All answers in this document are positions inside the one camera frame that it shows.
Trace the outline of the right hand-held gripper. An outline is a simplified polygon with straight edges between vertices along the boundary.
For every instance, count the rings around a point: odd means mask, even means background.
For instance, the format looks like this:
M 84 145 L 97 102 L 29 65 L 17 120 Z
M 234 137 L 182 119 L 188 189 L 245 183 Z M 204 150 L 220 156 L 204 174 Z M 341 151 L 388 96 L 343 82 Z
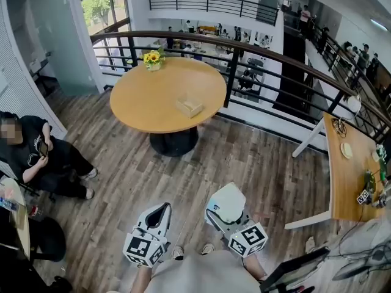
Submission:
M 232 223 L 223 221 L 220 216 L 206 208 L 207 222 L 222 232 L 225 245 L 242 258 L 246 258 L 265 246 L 268 236 L 260 222 L 255 222 L 247 208 L 241 217 Z

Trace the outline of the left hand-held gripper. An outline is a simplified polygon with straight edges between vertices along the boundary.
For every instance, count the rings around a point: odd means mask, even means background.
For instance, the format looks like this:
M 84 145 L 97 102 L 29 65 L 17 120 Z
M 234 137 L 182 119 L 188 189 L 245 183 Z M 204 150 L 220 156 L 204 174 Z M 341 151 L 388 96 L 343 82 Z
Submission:
M 170 242 L 169 230 L 172 208 L 164 202 L 141 213 L 139 223 L 126 235 L 122 253 L 137 265 L 154 267 L 167 252 Z

